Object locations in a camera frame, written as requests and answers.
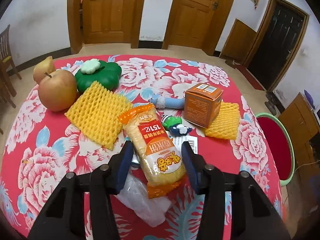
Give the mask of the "light blue plastic toy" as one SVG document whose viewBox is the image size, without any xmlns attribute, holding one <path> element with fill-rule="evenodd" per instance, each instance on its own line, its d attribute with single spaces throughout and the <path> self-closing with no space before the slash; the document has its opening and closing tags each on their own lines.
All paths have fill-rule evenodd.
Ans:
<svg viewBox="0 0 320 240">
<path fill-rule="evenodd" d="M 153 95 L 149 102 L 152 103 L 157 109 L 184 109 L 184 98 L 167 98 L 161 95 Z"/>
</svg>

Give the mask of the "orange cardboard box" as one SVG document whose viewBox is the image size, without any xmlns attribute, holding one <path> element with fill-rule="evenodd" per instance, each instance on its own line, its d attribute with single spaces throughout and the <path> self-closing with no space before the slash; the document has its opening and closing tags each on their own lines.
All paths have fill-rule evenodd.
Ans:
<svg viewBox="0 0 320 240">
<path fill-rule="evenodd" d="M 183 117 L 197 126 L 208 128 L 218 116 L 223 90 L 198 83 L 185 91 Z"/>
</svg>

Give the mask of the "red apple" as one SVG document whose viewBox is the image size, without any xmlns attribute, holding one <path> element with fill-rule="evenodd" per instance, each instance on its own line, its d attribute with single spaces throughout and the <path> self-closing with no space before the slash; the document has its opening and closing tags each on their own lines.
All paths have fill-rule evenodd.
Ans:
<svg viewBox="0 0 320 240">
<path fill-rule="evenodd" d="M 77 97 L 75 76 L 64 69 L 50 74 L 45 72 L 45 77 L 38 87 L 38 95 L 44 107 L 52 112 L 71 107 Z"/>
</svg>

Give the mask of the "yellow foam fruit net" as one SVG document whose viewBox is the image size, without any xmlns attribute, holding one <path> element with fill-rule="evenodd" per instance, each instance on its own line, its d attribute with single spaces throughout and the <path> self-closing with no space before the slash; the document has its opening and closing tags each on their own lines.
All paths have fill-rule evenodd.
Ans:
<svg viewBox="0 0 320 240">
<path fill-rule="evenodd" d="M 65 116 L 90 140 L 112 150 L 123 129 L 118 117 L 131 108 L 132 103 L 125 96 L 94 81 L 73 103 Z"/>
</svg>

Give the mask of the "purple bag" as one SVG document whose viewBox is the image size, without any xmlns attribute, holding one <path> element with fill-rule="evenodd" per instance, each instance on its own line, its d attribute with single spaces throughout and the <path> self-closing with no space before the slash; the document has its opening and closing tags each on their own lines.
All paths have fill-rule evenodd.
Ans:
<svg viewBox="0 0 320 240">
<path fill-rule="evenodd" d="M 307 90 L 304 90 L 304 95 L 305 95 L 306 101 L 309 104 L 309 106 L 311 107 L 311 109 L 315 110 L 316 107 L 315 107 L 313 97 L 311 96 L 311 94 Z"/>
</svg>

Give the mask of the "clear plastic bag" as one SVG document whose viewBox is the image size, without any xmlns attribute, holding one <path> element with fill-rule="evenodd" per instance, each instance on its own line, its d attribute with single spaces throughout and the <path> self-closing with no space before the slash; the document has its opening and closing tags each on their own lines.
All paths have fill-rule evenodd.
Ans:
<svg viewBox="0 0 320 240">
<path fill-rule="evenodd" d="M 152 228 L 165 221 L 165 214 L 172 206 L 172 201 L 168 197 L 150 199 L 146 185 L 131 172 L 127 175 L 124 187 L 116 198 Z"/>
</svg>

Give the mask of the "brown shoe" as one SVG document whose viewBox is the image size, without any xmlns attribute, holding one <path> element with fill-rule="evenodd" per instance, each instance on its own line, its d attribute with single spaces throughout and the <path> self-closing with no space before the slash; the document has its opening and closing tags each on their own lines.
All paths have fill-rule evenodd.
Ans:
<svg viewBox="0 0 320 240">
<path fill-rule="evenodd" d="M 228 66 L 236 69 L 237 63 L 234 60 L 226 60 L 225 64 L 227 64 Z"/>
</svg>

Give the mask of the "red bucket green rim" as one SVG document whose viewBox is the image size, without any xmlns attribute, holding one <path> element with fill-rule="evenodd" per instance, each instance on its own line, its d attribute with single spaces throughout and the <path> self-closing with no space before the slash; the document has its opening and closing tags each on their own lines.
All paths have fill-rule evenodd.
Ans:
<svg viewBox="0 0 320 240">
<path fill-rule="evenodd" d="M 295 172 L 295 153 L 289 133 L 282 122 L 272 114 L 258 113 L 255 117 L 271 150 L 280 186 L 285 187 Z"/>
</svg>

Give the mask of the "left wooden door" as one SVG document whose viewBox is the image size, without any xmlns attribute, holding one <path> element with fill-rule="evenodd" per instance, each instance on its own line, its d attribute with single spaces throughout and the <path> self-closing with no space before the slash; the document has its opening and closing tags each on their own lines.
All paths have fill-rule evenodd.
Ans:
<svg viewBox="0 0 320 240">
<path fill-rule="evenodd" d="M 137 48 L 144 0 L 67 0 L 72 54 L 85 44 L 129 43 Z"/>
</svg>

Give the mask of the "red floral tablecloth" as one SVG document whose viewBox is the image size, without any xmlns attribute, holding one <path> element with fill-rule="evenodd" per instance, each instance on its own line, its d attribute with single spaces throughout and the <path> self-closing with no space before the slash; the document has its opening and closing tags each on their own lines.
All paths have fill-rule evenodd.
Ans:
<svg viewBox="0 0 320 240">
<path fill-rule="evenodd" d="M 134 107 L 146 105 L 152 96 L 183 99 L 189 88 L 206 83 L 222 89 L 222 106 L 239 111 L 238 133 L 232 139 L 214 138 L 202 128 L 191 128 L 186 137 L 194 152 L 221 171 L 249 172 L 283 213 L 278 171 L 264 132 L 252 109 L 228 74 L 207 63 L 157 56 L 103 55 L 101 61 L 116 63 L 122 73 L 117 93 Z M 113 148 L 90 140 L 80 127 L 82 110 L 52 112 L 40 102 L 38 88 L 28 89 L 9 132 L 1 169 L 1 209 L 9 223 L 27 235 L 50 195 L 67 172 L 92 172 L 108 163 L 130 140 L 148 163 L 170 173 L 181 162 L 176 155 L 163 157 L 160 149 L 168 143 L 161 120 L 147 125 L 129 123 L 122 129 Z M 111 198 L 116 224 L 122 239 L 195 239 L 200 226 L 204 197 L 197 195 L 187 179 L 167 194 L 171 207 L 164 222 L 150 227 L 120 195 Z"/>
</svg>

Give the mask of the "grey shoes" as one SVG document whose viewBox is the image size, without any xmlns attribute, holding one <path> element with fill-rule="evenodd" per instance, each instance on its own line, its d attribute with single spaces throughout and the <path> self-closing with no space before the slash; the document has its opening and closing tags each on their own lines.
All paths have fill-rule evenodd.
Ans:
<svg viewBox="0 0 320 240">
<path fill-rule="evenodd" d="M 283 113 L 283 111 L 285 111 L 285 107 L 273 92 L 266 92 L 266 98 L 267 101 L 265 101 L 265 106 L 272 115 L 276 116 L 277 111 L 279 111 L 279 113 Z"/>
</svg>

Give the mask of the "wooden chair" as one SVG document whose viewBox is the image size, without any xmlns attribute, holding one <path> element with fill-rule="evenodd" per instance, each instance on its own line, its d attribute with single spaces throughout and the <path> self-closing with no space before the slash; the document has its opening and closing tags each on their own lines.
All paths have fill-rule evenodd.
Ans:
<svg viewBox="0 0 320 240">
<path fill-rule="evenodd" d="M 8 25 L 4 31 L 1 32 L 1 100 L 4 103 L 9 103 L 11 107 L 16 108 L 16 105 L 12 101 L 11 97 L 15 97 L 17 93 L 10 81 L 7 69 L 11 67 L 14 74 L 20 80 L 22 77 L 20 76 L 12 58 L 9 44 L 9 29 L 10 25 Z"/>
</svg>

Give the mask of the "black entrance door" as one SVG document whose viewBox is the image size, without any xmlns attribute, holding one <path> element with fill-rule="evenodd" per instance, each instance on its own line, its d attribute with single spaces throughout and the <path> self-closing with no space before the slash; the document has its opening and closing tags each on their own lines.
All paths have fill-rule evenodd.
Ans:
<svg viewBox="0 0 320 240">
<path fill-rule="evenodd" d="M 268 0 L 256 39 L 242 63 L 271 92 L 284 77 L 302 44 L 309 14 L 286 0 Z"/>
</svg>

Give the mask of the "small green blue toy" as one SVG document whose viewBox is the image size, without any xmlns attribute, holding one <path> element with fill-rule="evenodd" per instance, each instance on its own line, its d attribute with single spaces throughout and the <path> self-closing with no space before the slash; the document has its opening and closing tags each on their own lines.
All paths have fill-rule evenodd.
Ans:
<svg viewBox="0 0 320 240">
<path fill-rule="evenodd" d="M 188 135 L 192 131 L 192 128 L 185 126 L 182 118 L 177 116 L 163 114 L 161 122 L 164 129 L 175 137 Z"/>
</svg>

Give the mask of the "orange snack packet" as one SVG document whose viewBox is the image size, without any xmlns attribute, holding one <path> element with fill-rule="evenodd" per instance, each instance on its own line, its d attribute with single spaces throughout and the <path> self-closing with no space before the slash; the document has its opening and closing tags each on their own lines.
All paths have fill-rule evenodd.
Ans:
<svg viewBox="0 0 320 240">
<path fill-rule="evenodd" d="M 118 117 L 132 141 L 148 181 L 149 198 L 163 197 L 186 176 L 182 155 L 159 120 L 153 104 L 134 107 Z"/>
</svg>

